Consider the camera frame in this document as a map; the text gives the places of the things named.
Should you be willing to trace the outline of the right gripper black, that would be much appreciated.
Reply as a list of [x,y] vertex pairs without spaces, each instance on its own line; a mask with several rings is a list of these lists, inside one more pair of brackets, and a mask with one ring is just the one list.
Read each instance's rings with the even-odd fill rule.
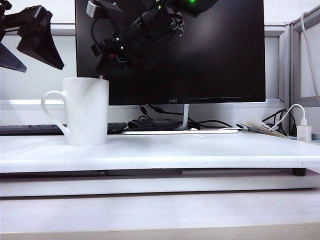
[[97,75],[106,74],[109,66],[127,68],[137,65],[137,51],[135,50],[137,38],[132,34],[122,38],[103,38],[101,41],[98,41],[93,34],[91,38],[94,42],[91,50],[96,57],[100,57],[96,66]]

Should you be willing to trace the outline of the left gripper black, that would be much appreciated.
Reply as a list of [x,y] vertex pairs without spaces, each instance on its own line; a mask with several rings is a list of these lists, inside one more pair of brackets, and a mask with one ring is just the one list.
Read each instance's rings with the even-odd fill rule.
[[[62,70],[64,63],[51,34],[52,13],[41,5],[27,7],[17,13],[5,15],[12,4],[0,1],[0,38],[6,33],[17,32],[21,37],[17,49],[42,63]],[[0,67],[25,73],[27,67],[2,43],[0,44]]]

